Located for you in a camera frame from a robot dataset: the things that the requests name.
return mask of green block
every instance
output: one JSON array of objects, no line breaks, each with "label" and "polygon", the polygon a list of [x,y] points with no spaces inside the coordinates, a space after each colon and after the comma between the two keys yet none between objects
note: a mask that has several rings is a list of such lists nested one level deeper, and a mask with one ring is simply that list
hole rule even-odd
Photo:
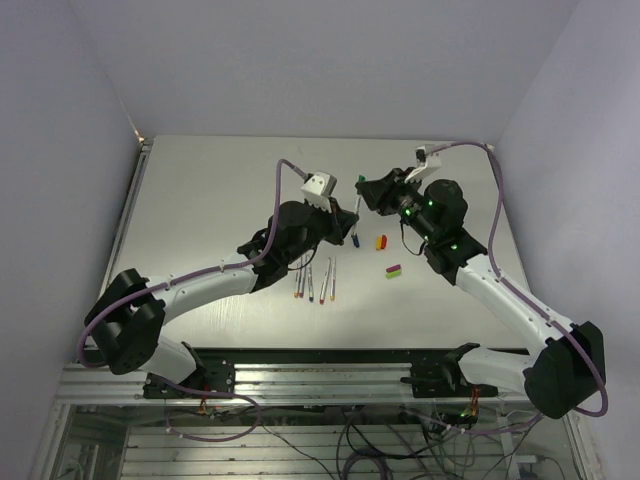
[{"label": "green block", "polygon": [[393,278],[393,277],[397,277],[397,276],[398,276],[398,275],[400,275],[401,273],[402,273],[402,269],[400,269],[400,270],[396,270],[395,272],[387,273],[387,274],[385,275],[385,277],[387,277],[387,278],[391,279],[391,278]]}]

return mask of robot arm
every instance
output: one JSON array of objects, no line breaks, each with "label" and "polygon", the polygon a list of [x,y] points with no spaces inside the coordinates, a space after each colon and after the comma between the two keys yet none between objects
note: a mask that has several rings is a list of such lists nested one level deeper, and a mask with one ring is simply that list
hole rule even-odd
[{"label": "robot arm", "polygon": [[604,379],[602,334],[589,322],[576,325],[528,293],[523,301],[516,292],[524,289],[463,228],[468,205],[459,185],[436,180],[424,195],[419,193],[421,180],[430,173],[425,168],[428,159],[422,160],[418,168],[395,168],[380,180],[358,182],[356,189],[370,210],[399,215],[401,223],[424,240],[432,269],[480,301],[529,352],[515,355],[463,345],[443,362],[445,377],[454,389],[461,383],[487,384],[526,394],[543,414],[562,417],[598,388],[584,360],[553,324],[577,340]]},{"label": "robot arm", "polygon": [[[281,204],[277,224],[273,224],[271,217],[266,228],[256,232],[223,262],[217,262],[220,267],[208,266],[167,277],[143,278],[135,269],[118,274],[85,319],[85,325],[89,325],[110,305],[124,302],[91,333],[109,369],[116,375],[140,369],[185,387],[202,388],[206,371],[197,355],[189,345],[164,337],[162,327],[207,303],[273,285],[287,275],[290,264],[316,249],[323,240],[341,245],[358,216],[343,211],[331,197],[335,184],[331,175],[321,172],[309,175],[302,187],[305,202]],[[273,243],[265,255],[273,228]],[[225,269],[224,265],[235,268]],[[156,288],[131,302],[124,300],[149,289],[149,285],[167,288]]]}]

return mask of white wall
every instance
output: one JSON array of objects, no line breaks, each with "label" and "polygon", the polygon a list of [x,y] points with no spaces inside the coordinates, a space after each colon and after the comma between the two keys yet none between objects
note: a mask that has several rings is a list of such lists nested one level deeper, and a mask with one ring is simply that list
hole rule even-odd
[{"label": "white wall", "polygon": [[72,0],[145,136],[495,142],[578,0]]},{"label": "white wall", "polygon": [[612,480],[638,478],[639,18],[637,0],[582,0],[498,145],[532,290],[604,332]]},{"label": "white wall", "polygon": [[137,139],[63,0],[0,3],[0,465],[26,478]]}]

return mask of white table surface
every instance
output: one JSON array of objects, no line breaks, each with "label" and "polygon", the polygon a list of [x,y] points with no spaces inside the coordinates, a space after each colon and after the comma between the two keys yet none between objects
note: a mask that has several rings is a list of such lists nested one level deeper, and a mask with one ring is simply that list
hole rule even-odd
[{"label": "white table surface", "polygon": [[[142,275],[191,271],[218,264],[264,228],[274,203],[275,166],[287,158],[305,171],[338,179],[334,196],[352,209],[359,174],[384,176],[415,164],[411,140],[160,136],[137,196],[116,272]],[[486,245],[497,190],[482,150],[456,147],[441,154],[442,168],[427,181],[456,180],[469,203],[465,227]],[[299,177],[283,169],[282,201],[302,200]],[[398,219],[364,205],[358,235],[343,247],[323,243],[313,262],[316,296],[328,255],[337,255],[337,298],[324,306],[294,299],[293,275],[251,295],[230,297],[185,314],[163,332],[194,347],[245,348],[450,348],[466,342],[521,347],[510,330],[480,303],[433,273],[425,258],[400,242]],[[385,251],[375,250],[387,235]],[[420,240],[407,230],[407,243]],[[506,217],[495,242],[501,267],[525,284]],[[385,268],[402,264],[402,275]]]}]

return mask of pen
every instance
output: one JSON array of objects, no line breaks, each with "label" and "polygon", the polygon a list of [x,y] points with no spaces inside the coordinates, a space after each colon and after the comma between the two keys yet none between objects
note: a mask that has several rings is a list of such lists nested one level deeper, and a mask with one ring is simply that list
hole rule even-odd
[{"label": "pen", "polygon": [[296,280],[294,282],[295,290],[293,292],[293,297],[298,298],[298,282],[300,281],[300,270],[296,269]]},{"label": "pen", "polygon": [[333,257],[333,268],[331,269],[331,301],[336,299],[336,265],[338,264],[338,257]]},{"label": "pen", "polygon": [[304,298],[304,282],[305,282],[306,277],[307,277],[306,263],[307,263],[307,254],[305,253],[302,256],[302,264],[301,265],[305,265],[305,266],[304,266],[304,268],[302,268],[300,270],[300,278],[302,280],[300,281],[300,290],[298,291],[298,298]]},{"label": "pen", "polygon": [[297,278],[297,281],[296,281],[296,294],[295,294],[296,298],[301,298],[301,295],[300,295],[300,282],[302,281],[302,265],[303,265],[303,263],[302,263],[302,258],[301,258],[300,261],[298,262],[298,268],[296,270],[296,278]]},{"label": "pen", "polygon": [[309,263],[309,266],[307,267],[307,272],[308,272],[308,279],[307,279],[307,283],[309,284],[309,301],[313,302],[313,274],[311,272],[311,263]]},{"label": "pen", "polygon": [[324,304],[324,298],[327,294],[329,286],[329,275],[331,274],[331,257],[327,259],[327,271],[324,272],[324,280],[322,280],[322,288],[320,289],[320,305]]}]

